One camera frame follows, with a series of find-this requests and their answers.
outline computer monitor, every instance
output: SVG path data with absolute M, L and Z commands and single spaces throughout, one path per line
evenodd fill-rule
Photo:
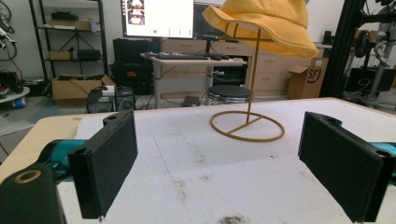
M 205 20 L 202 13 L 209 7 L 219 7 L 208 3 L 194 3 L 194 18 L 193 18 L 193 37 L 198 39 L 208 39 L 216 36 L 224 36 L 221 30 L 216 29 Z
M 124 37 L 192 38 L 194 0 L 121 0 Z

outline yellow bucket hat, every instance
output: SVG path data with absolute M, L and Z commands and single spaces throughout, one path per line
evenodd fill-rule
M 305 0 L 226 0 L 220 8 L 208 7 L 203 16 L 227 35 L 274 54 L 313 58 L 318 54 L 308 32 Z

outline white table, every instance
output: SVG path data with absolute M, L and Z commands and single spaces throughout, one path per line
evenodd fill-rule
M 340 119 L 344 128 L 369 142 L 396 142 L 396 117 L 323 98 L 252 104 L 252 111 L 285 126 L 285 136 L 275 142 L 234 140 L 209 125 L 217 112 L 246 109 L 214 105 L 136 111 L 139 154 L 103 223 L 217 224 L 227 217 L 250 224 L 351 223 L 298 158 L 304 112 Z M 35 161 L 51 140 L 74 138 L 82 118 L 95 118 L 90 122 L 96 123 L 105 115 L 40 120 L 0 166 L 0 182 Z M 245 118 L 218 123 L 227 126 L 238 120 Z M 279 132 L 270 124 L 256 123 L 248 126 L 254 133 Z M 73 183 L 61 183 L 58 190 L 68 223 L 98 223 L 81 219 Z M 376 223 L 395 223 L 395 209 L 396 188 L 389 187 Z
M 154 98 L 155 108 L 161 108 L 161 93 L 177 91 L 202 91 L 207 90 L 213 84 L 214 66 L 242 66 L 247 64 L 244 61 L 230 60 L 159 60 L 149 57 L 153 62 L 154 76 Z M 162 66 L 205 66 L 208 69 L 206 77 L 168 77 L 162 78 Z

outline hat stand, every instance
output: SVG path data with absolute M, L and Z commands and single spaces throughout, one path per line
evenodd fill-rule
M 227 34 L 227 30 L 229 28 L 230 23 L 227 23 L 226 29 L 225 29 L 225 34 Z M 236 23 L 235 25 L 235 29 L 233 31 L 233 36 L 222 36 L 219 37 L 220 40 L 248 40 L 248 41 L 255 41 L 256 42 L 256 48 L 255 48 L 255 53 L 254 53 L 254 62 L 253 62 L 253 72 L 252 72 L 252 77 L 251 77 L 251 82 L 250 82 L 250 95 L 249 95 L 249 100 L 247 103 L 247 111 L 238 111 L 238 110 L 231 110 L 231 111 L 223 111 L 223 112 L 219 112 L 217 114 L 214 114 L 212 116 L 212 118 L 210 119 L 210 125 L 212 126 L 212 128 L 214 130 L 216 130 L 218 133 L 221 133 L 225 136 L 237 139 L 237 140 L 241 140 L 241 141 L 248 141 L 248 142 L 272 142 L 275 140 L 278 140 L 280 138 L 283 137 L 283 135 L 285 134 L 285 128 L 282 126 L 282 124 L 280 124 L 278 121 L 268 118 L 264 115 L 258 114 L 258 113 L 252 113 L 251 112 L 251 103 L 252 103 L 252 98 L 253 98 L 253 88 L 254 88 L 254 81 L 255 81 L 255 76 L 256 76 L 256 67 L 257 67 L 257 58 L 258 58 L 258 54 L 259 54 L 259 45 L 261 42 L 268 42 L 268 41 L 272 41 L 272 40 L 268 40 L 268 39 L 261 39 L 261 33 L 262 30 L 260 28 L 258 28 L 257 31 L 257 38 L 248 38 L 248 37 L 237 37 L 236 36 L 236 31 L 238 29 L 239 23 Z M 229 114 L 244 114 L 247 115 L 247 119 L 246 122 L 230 131 L 223 131 L 221 128 L 219 128 L 218 126 L 216 126 L 215 124 L 215 119 L 222 116 L 222 115 L 229 115 Z M 250 116 L 254 116 L 256 117 L 253 120 L 250 120 Z M 236 135 L 234 134 L 236 131 L 238 130 L 242 130 L 243 128 L 246 128 L 248 125 L 261 120 L 261 119 L 267 119 L 271 122 L 273 122 L 277 127 L 279 127 L 280 129 L 280 134 L 274 137 L 270 137 L 270 138 L 250 138 L 250 137 L 245 137 L 245 136 L 240 136 L 240 135 Z

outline wire hat stand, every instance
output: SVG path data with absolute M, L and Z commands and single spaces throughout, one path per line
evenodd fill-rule
M 251 112 L 251 103 L 253 99 L 253 88 L 254 88 L 254 81 L 256 77 L 256 67 L 257 67 L 257 58 L 259 54 L 259 46 L 261 42 L 273 42 L 273 40 L 270 39 L 262 39 L 262 29 L 257 28 L 257 37 L 256 38 L 250 38 L 250 37 L 242 37 L 242 36 L 236 36 L 237 29 L 239 27 L 239 22 L 233 22 L 234 23 L 234 29 L 233 29 L 233 35 L 231 36 L 221 36 L 219 37 L 220 40 L 245 40 L 245 41 L 254 41 L 256 43 L 255 45 L 255 53 L 254 53 L 254 61 L 253 61 L 253 71 L 252 71 L 252 76 L 251 76 L 251 82 L 250 82 L 250 93 L 249 93 L 249 98 L 248 98 L 248 103 L 247 103 L 247 111 L 239 111 L 239 110 L 230 110 L 230 111 L 223 111 L 214 114 L 211 119 L 210 119 L 210 125 L 212 128 L 217 131 L 218 133 L 221 133 L 227 137 L 231 137 L 233 139 L 241 140 L 241 141 L 248 141 L 248 142 L 273 142 L 276 141 L 285 135 L 285 128 L 283 127 L 282 124 L 280 124 L 278 121 L 268 118 L 262 114 L 258 113 L 253 113 Z M 227 22 L 226 28 L 224 33 L 227 33 L 227 30 L 229 29 L 230 22 Z M 224 131 L 220 127 L 216 125 L 216 119 L 218 117 L 224 116 L 224 115 L 230 115 L 230 114 L 236 114 L 236 115 L 246 115 L 246 122 L 232 130 L 229 131 Z M 275 135 L 273 137 L 265 137 L 265 138 L 260 138 L 260 137 L 246 137 L 242 136 L 239 134 L 236 134 L 235 132 L 242 130 L 246 128 L 248 125 L 253 124 L 261 119 L 266 119 L 269 120 L 270 122 L 274 123 L 279 129 L 280 129 L 280 134 Z

